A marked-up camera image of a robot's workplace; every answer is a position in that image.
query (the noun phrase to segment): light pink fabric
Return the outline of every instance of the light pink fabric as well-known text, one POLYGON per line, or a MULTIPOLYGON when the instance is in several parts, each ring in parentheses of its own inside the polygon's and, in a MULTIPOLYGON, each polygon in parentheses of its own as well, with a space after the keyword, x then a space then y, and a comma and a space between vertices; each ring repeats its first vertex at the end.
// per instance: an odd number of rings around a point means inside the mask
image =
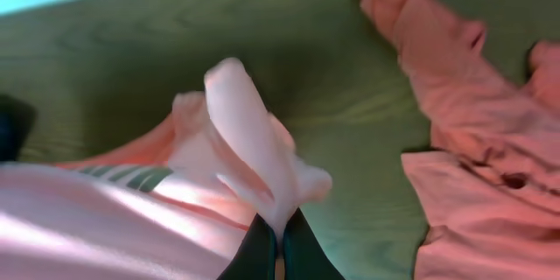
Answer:
POLYGON ((150 195, 43 165, 0 165, 0 279, 215 279, 259 213, 282 237, 331 177, 295 155, 241 62, 178 95, 151 133, 106 155, 60 164, 165 165, 150 195))
POLYGON ((482 23, 435 0, 361 8, 396 47, 442 150, 402 156, 430 223, 415 279, 559 279, 560 46, 538 44, 517 88, 480 56, 482 23), (520 189, 504 180, 523 177, 520 189))

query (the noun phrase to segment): striped fabric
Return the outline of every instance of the striped fabric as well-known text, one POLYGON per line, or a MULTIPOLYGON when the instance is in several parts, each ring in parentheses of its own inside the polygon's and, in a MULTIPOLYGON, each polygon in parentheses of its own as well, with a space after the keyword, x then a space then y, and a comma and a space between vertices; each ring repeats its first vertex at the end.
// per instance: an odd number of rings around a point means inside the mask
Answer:
POLYGON ((171 169, 141 165, 96 165, 74 170, 82 174, 113 182, 119 186, 149 193, 169 175, 171 169))

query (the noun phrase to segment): salmon-colored shirt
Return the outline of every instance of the salmon-colored shirt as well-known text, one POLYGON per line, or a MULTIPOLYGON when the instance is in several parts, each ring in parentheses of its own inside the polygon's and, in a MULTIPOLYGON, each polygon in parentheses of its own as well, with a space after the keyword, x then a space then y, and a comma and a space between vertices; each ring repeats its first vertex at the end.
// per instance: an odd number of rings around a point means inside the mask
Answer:
POLYGON ((480 56, 482 23, 435 0, 361 8, 398 51, 440 150, 402 156, 430 224, 415 279, 560 279, 560 46, 537 44, 518 88, 480 56))

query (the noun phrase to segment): green stripe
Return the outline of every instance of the green stripe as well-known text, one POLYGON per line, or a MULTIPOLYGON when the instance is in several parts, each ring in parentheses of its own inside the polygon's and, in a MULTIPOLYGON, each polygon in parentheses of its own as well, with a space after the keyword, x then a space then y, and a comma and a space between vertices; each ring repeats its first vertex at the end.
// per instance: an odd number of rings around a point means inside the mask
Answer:
POLYGON ((93 171, 96 168, 97 168, 97 165, 86 166, 86 167, 82 168, 81 170, 77 170, 77 172, 84 173, 84 174, 89 174, 91 171, 93 171))
POLYGON ((113 176, 111 176, 108 180, 110 180, 112 182, 116 182, 117 180, 122 179, 123 177, 125 177, 127 175, 130 175, 132 172, 135 172, 135 171, 137 171, 141 168, 142 168, 141 165, 130 167, 129 169, 119 171, 119 172, 113 174, 113 176))
POLYGON ((146 171, 141 172, 140 174, 136 175, 126 186, 132 189, 140 188, 140 185, 154 173, 153 169, 149 169, 146 171))
POLYGON ((140 192, 149 193, 156 188, 162 180, 164 180, 169 175, 173 174, 173 171, 166 168, 154 169, 153 174, 150 178, 146 179, 140 187, 140 192))
POLYGON ((91 176, 99 178, 99 177, 107 174, 107 172, 109 172, 110 170, 112 170, 114 168, 115 168, 115 166, 102 166, 99 169, 93 171, 91 173, 91 176))

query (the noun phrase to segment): wooden table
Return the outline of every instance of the wooden table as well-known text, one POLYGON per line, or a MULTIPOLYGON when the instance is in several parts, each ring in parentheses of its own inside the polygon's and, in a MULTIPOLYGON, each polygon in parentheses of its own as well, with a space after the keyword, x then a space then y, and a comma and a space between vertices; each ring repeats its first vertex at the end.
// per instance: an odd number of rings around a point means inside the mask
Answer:
MULTIPOLYGON (((560 38, 557 0, 443 1, 487 21, 485 55, 517 82, 531 44, 560 38)), ((426 226, 399 155, 428 143, 428 122, 357 0, 80 0, 0 17, 0 91, 38 113, 26 161, 127 143, 228 56, 333 175, 304 212, 334 264, 347 279, 410 278, 426 226)))

